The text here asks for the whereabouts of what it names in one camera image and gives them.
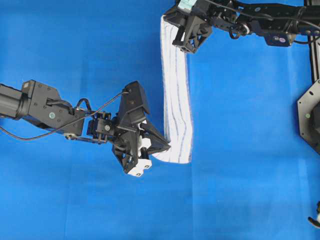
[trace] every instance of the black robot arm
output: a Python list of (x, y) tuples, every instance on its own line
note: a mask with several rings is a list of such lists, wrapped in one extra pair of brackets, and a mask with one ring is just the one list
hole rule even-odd
[[(102, 109), (116, 97), (121, 96), (118, 113)], [(140, 177), (145, 169), (152, 166), (149, 155), (170, 148), (167, 140), (148, 121), (149, 107), (146, 94), (137, 82), (128, 84), (121, 93), (98, 110), (93, 111), (87, 99), (81, 99), (76, 107), (62, 100), (58, 91), (43, 83), (30, 80), (22, 85), (22, 90), (0, 84), (0, 117), (13, 120), (24, 119), (32, 125), (48, 130), (41, 136), (22, 138), (8, 135), (22, 141), (31, 141), (53, 133), (62, 134), (68, 140), (84, 141), (95, 144), (110, 142), (112, 152), (120, 162), (124, 172)], [(80, 108), (85, 102), (86, 108)], [(82, 137), (84, 119), (91, 117), (87, 135)]]
[(232, 39), (255, 33), (270, 46), (289, 47), (297, 35), (320, 36), (320, 6), (277, 3), (245, 4), (236, 0), (178, 0), (164, 14), (178, 27), (173, 45), (195, 53), (212, 34), (212, 27)]

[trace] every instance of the blue fabric surface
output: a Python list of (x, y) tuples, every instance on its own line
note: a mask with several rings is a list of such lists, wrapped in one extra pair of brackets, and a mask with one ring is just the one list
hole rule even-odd
[[(1, 0), (1, 82), (20, 89), (34, 79), (97, 108), (138, 80), (163, 131), (160, 17), (173, 2)], [(320, 196), (319, 156), (299, 137), (296, 110), (312, 83), (309, 48), (215, 30), (188, 59), (192, 164), (154, 160), (134, 178), (109, 144), (1, 134), (0, 240), (318, 239), (307, 217)]]

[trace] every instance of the striped towel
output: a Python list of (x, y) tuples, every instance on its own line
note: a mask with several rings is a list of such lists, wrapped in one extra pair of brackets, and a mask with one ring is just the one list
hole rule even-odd
[(171, 148), (153, 156), (164, 162), (187, 164), (192, 158), (194, 130), (187, 55), (172, 45), (177, 32), (177, 27), (161, 18), (164, 135), (170, 141)]

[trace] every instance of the screw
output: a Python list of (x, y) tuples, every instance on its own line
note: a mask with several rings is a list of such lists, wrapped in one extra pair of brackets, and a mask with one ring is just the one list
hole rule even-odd
[(111, 129), (111, 127), (110, 127), (109, 125), (105, 125), (105, 126), (104, 126), (104, 129), (105, 129), (107, 132), (109, 132), (110, 129)]
[(54, 112), (50, 112), (49, 113), (49, 118), (55, 119), (56, 118), (56, 114)]

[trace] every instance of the black cable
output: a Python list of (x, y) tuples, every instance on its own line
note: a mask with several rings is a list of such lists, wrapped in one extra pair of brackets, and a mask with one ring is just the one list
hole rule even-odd
[(309, 44), (313, 44), (314, 42), (318, 41), (320, 39), (320, 36), (317, 36), (316, 38), (314, 38), (313, 40), (310, 41), (293, 41), (296, 44), (302, 44), (302, 45), (309, 45)]
[(6, 133), (7, 135), (9, 135), (10, 137), (13, 137), (13, 138), (15, 138), (15, 139), (17, 139), (17, 140), (21, 140), (21, 141), (33, 141), (33, 140), (36, 140), (36, 139), (40, 139), (40, 138), (43, 138), (43, 137), (52, 135), (52, 134), (60, 131), (61, 129), (63, 129), (63, 128), (65, 128), (65, 127), (68, 127), (68, 126), (70, 126), (70, 125), (72, 125), (72, 124), (75, 124), (75, 123), (77, 123), (77, 122), (85, 119), (85, 118), (88, 118), (88, 117), (91, 117), (91, 116), (97, 114), (97, 113), (100, 112), (102, 109), (104, 109), (107, 105), (109, 105), (109, 104), (111, 104), (112, 102), (114, 102), (114, 101), (115, 101), (119, 96), (121, 96), (122, 94), (128, 94), (128, 92), (125, 92), (125, 91), (124, 91), (124, 92), (121, 92), (121, 93), (117, 94), (117, 95), (114, 96), (111, 100), (109, 100), (108, 102), (106, 102), (105, 104), (103, 104), (101, 107), (99, 107), (99, 109), (98, 109), (97, 111), (95, 111), (95, 112), (93, 112), (93, 113), (91, 113), (91, 114), (89, 114), (89, 115), (83, 116), (83, 117), (81, 117), (81, 118), (79, 118), (79, 119), (77, 119), (77, 120), (74, 120), (74, 121), (72, 121), (72, 122), (70, 122), (70, 123), (67, 123), (67, 124), (65, 124), (65, 125), (57, 128), (56, 130), (53, 130), (53, 131), (51, 131), (51, 132), (48, 132), (48, 133), (45, 133), (45, 134), (42, 134), (42, 135), (39, 135), (39, 136), (34, 136), (34, 137), (30, 137), (30, 138), (23, 138), (23, 137), (19, 137), (19, 136), (16, 136), (16, 135), (8, 132), (7, 130), (5, 130), (5, 129), (4, 129), (3, 127), (1, 127), (1, 126), (0, 126), (0, 130), (3, 131), (3, 132), (5, 132), (5, 133)]
[(82, 102), (85, 102), (86, 109), (89, 110), (89, 111), (91, 111), (90, 102), (89, 102), (89, 100), (86, 99), (86, 98), (81, 98), (81, 99), (78, 101), (78, 103), (77, 103), (77, 105), (76, 105), (75, 108), (76, 108), (76, 109), (79, 108), (80, 105), (82, 104)]
[(65, 106), (67, 106), (69, 108), (69, 113), (70, 114), (72, 114), (73, 110), (74, 110), (72, 105), (69, 102), (65, 101), (65, 100), (48, 100), (46, 102), (46, 104), (47, 105), (58, 105), (58, 104), (65, 105)]
[(233, 12), (236, 12), (238, 14), (241, 14), (243, 16), (246, 16), (246, 17), (249, 17), (249, 18), (252, 18), (252, 19), (293, 20), (293, 21), (298, 21), (298, 22), (302, 22), (302, 23), (308, 24), (308, 25), (320, 30), (320, 26), (318, 26), (318, 25), (316, 25), (316, 24), (314, 24), (314, 23), (312, 23), (310, 21), (299, 19), (297, 17), (291, 17), (291, 16), (268, 16), (268, 17), (267, 16), (255, 16), (255, 15), (244, 13), (241, 10), (238, 10), (238, 9), (235, 9), (235, 8), (232, 8), (232, 7), (229, 7), (229, 6), (225, 6), (225, 5), (222, 5), (220, 3), (216, 3), (216, 2), (214, 2), (212, 0), (205, 0), (205, 1), (210, 3), (210, 4), (216, 5), (218, 7), (224, 8), (224, 9), (231, 10)]

